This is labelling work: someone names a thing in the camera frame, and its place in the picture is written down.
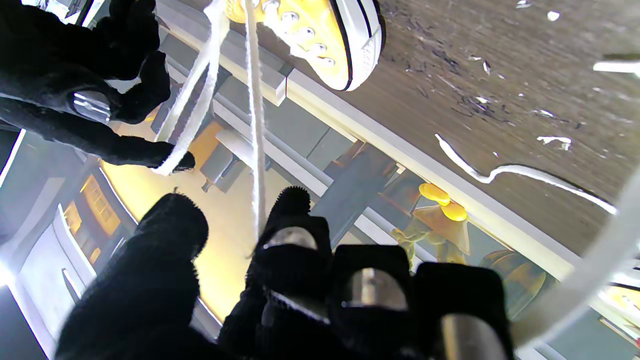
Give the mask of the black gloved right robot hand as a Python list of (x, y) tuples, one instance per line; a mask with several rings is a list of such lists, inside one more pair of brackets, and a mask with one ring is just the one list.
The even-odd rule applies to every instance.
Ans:
[(160, 167), (174, 145), (121, 136), (76, 104), (76, 94), (95, 95), (110, 120), (138, 125), (169, 100), (155, 9), (154, 0), (112, 0), (109, 14), (87, 28), (3, 0), (1, 119), (115, 166)]

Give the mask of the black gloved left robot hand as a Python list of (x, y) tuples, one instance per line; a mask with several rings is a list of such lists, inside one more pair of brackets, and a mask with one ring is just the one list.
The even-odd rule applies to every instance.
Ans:
[(212, 341), (192, 326), (209, 227), (162, 196), (62, 326), (57, 360), (514, 360), (501, 277), (398, 245), (330, 245), (299, 186), (276, 199), (245, 288)]

